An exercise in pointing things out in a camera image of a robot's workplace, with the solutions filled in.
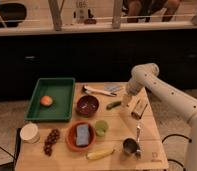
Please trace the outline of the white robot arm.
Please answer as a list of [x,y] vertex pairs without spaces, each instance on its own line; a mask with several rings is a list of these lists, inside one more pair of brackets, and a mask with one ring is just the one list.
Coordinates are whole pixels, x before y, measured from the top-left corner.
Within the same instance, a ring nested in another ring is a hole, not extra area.
[[167,103],[190,125],[190,139],[184,166],[186,171],[197,171],[197,99],[167,84],[158,78],[159,67],[155,63],[136,65],[126,84],[122,105],[130,103],[143,87],[149,89],[160,100]]

